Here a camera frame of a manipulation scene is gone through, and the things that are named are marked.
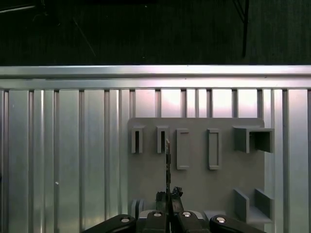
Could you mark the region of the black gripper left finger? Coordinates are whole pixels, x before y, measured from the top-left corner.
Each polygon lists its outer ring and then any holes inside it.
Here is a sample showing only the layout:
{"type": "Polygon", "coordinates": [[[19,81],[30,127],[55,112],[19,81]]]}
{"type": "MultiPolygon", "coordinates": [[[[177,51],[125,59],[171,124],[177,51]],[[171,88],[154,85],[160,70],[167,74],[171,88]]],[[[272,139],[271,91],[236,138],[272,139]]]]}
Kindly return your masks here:
{"type": "Polygon", "coordinates": [[[156,194],[156,209],[143,211],[136,219],[133,216],[121,214],[105,220],[85,233],[167,233],[168,209],[167,194],[156,194]]]}

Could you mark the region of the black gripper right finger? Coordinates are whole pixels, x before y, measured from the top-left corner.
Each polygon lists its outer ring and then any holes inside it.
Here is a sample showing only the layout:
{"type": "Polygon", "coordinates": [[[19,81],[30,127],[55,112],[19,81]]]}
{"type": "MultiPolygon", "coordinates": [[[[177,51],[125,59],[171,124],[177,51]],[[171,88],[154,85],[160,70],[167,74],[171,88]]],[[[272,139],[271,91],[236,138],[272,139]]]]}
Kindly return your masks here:
{"type": "Polygon", "coordinates": [[[181,187],[175,186],[170,193],[172,227],[175,233],[261,233],[253,226],[225,215],[215,215],[204,219],[194,211],[183,208],[181,187]]]}

